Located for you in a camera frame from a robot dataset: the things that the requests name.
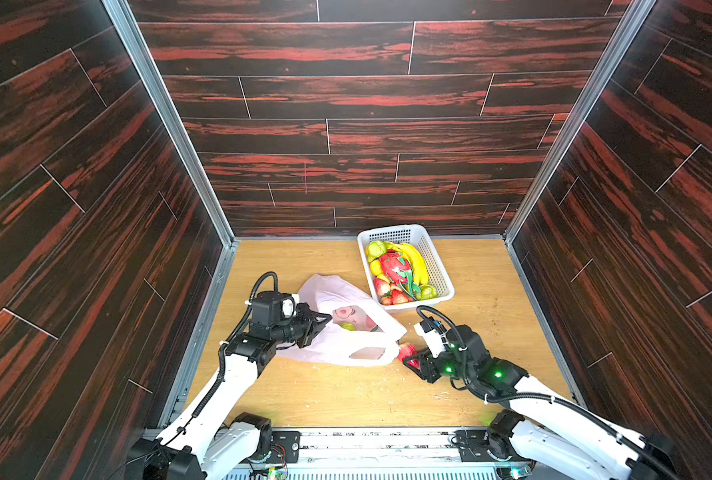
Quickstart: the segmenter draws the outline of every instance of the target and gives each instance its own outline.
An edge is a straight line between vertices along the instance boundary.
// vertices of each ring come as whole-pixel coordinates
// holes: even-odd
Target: red fruit
[[[378,296],[384,296],[390,292],[390,284],[383,279],[374,279],[374,291]]]
[[[399,347],[401,347],[401,350],[399,350],[399,360],[401,360],[402,362],[407,357],[410,357],[417,353],[417,349],[414,348],[414,345],[412,345],[411,343],[402,343],[401,345],[399,345]],[[417,360],[417,359],[409,360],[409,365],[418,369],[419,368],[419,360]]]
[[[390,299],[393,301],[394,305],[399,305],[400,303],[412,301],[412,299],[410,299],[406,293],[399,292],[399,290],[391,290]]]

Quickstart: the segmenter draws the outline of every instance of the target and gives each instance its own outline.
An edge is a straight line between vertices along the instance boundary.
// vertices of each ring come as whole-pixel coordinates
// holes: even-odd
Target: dark wood panel wall
[[[712,478],[712,0],[659,0],[514,247],[594,411]]]
[[[237,235],[501,234],[610,0],[131,0]]]
[[[0,478],[107,478],[221,244],[100,0],[0,2]]]

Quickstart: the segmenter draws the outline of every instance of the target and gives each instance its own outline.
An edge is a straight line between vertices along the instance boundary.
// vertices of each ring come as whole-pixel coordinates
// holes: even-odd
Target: basket
[[[430,235],[428,235],[425,227],[422,225],[396,225],[365,230],[358,235],[358,249],[361,252],[361,263],[369,279],[369,290],[375,302],[380,303],[380,299],[377,297],[377,292],[374,291],[374,275],[372,275],[372,272],[369,270],[366,252],[367,245],[374,240],[389,241],[393,244],[406,243],[414,245],[423,256],[425,264],[428,267],[428,283],[435,286],[439,293],[438,297],[431,300],[418,300],[417,302],[401,303],[399,305],[383,305],[386,311],[413,310],[417,308],[418,305],[436,305],[454,296],[452,281],[449,279],[447,270],[444,268],[444,264],[441,262],[439,254],[436,252],[436,247],[433,245],[433,241],[430,240]]]

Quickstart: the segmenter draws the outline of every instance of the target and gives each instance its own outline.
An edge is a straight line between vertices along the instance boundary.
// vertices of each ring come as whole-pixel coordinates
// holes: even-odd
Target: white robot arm
[[[416,330],[428,348],[404,358],[403,364],[430,383],[447,376],[455,389],[508,408],[488,427],[490,456],[532,459],[575,480],[677,480],[669,459],[673,444],[666,438],[645,438],[596,416],[522,368],[492,358],[467,326],[455,325],[428,306],[418,306],[417,312],[423,320]],[[424,312],[444,320],[449,330]],[[465,387],[455,386],[456,379]]]
[[[268,276],[274,277],[275,290],[255,298]],[[310,345],[331,316],[311,312],[295,295],[278,293],[272,272],[255,283],[248,304],[244,318],[221,342],[220,368],[155,441],[141,439],[132,447],[126,479],[203,480],[205,475],[219,479],[245,458],[255,462],[269,458],[271,423],[266,418],[242,414],[224,435],[215,440],[215,434],[262,374],[277,345]],[[481,337],[467,326],[456,326],[428,306],[417,307],[417,312],[422,321],[416,330],[429,348],[403,358],[403,364],[428,382],[446,376],[454,388],[507,408],[487,427],[482,445],[495,460],[532,459],[575,480],[678,480],[668,458],[672,443],[667,439],[644,438],[584,410],[522,368],[492,358]],[[449,330],[424,312],[443,319]],[[465,386],[458,388],[455,380],[463,380]]]

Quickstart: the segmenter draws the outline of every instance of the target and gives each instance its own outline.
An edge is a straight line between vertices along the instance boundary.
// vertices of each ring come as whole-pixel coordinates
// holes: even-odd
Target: light wood surface
[[[568,387],[534,316],[521,281],[501,240],[434,241],[457,291],[437,305],[458,325],[468,325],[493,356],[505,358],[569,397]],[[217,348],[241,318],[255,280],[268,270],[279,289],[296,293],[312,274],[339,275],[369,292],[355,240],[244,240],[238,246],[215,323],[198,365],[190,402],[217,369]],[[266,280],[265,288],[272,288]],[[411,310],[394,315],[408,333],[402,342],[424,346],[411,325]],[[275,426],[480,426],[501,407],[447,379],[431,385],[399,360],[385,367],[341,367],[276,357],[228,419],[241,412],[270,418]]]

